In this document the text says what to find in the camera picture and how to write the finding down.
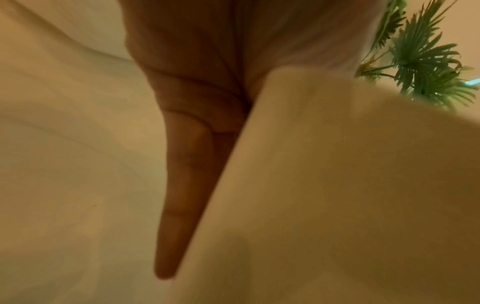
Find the palm plant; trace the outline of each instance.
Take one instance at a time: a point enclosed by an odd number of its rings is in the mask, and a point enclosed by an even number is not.
[[[388,0],[374,43],[357,76],[374,81],[392,78],[401,93],[422,96],[427,102],[451,110],[455,109],[455,101],[463,105],[472,103],[473,90],[478,88],[461,79],[467,68],[457,59],[459,53],[454,50],[457,45],[439,45],[442,33],[437,34],[445,12],[456,2],[441,11],[445,0],[430,0],[406,20],[406,0]],[[387,54],[391,63],[377,66],[378,60]],[[396,69],[396,73],[387,74],[389,69]]]

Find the beige object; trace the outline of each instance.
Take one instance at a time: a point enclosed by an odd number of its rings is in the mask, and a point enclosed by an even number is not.
[[[14,0],[73,40],[93,50],[129,59],[117,0]]]
[[[0,303],[158,304],[161,114],[131,61],[0,0]]]
[[[274,72],[167,303],[479,303],[479,138],[364,83]]]

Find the white fabric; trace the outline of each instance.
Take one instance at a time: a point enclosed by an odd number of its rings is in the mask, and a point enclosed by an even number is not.
[[[75,41],[99,52],[130,58],[117,0],[15,0]]]
[[[0,84],[0,303],[161,303],[164,127],[141,72],[0,0]]]

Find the blue light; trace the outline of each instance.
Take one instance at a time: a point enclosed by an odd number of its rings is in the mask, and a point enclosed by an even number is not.
[[[474,86],[474,85],[480,84],[480,78],[473,79],[473,80],[470,80],[470,81],[466,81],[465,84],[467,84],[469,86]]]

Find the human hand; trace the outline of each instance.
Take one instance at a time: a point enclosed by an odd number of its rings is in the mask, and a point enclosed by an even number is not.
[[[353,77],[384,0],[119,0],[167,137],[155,271],[175,275],[266,75]]]

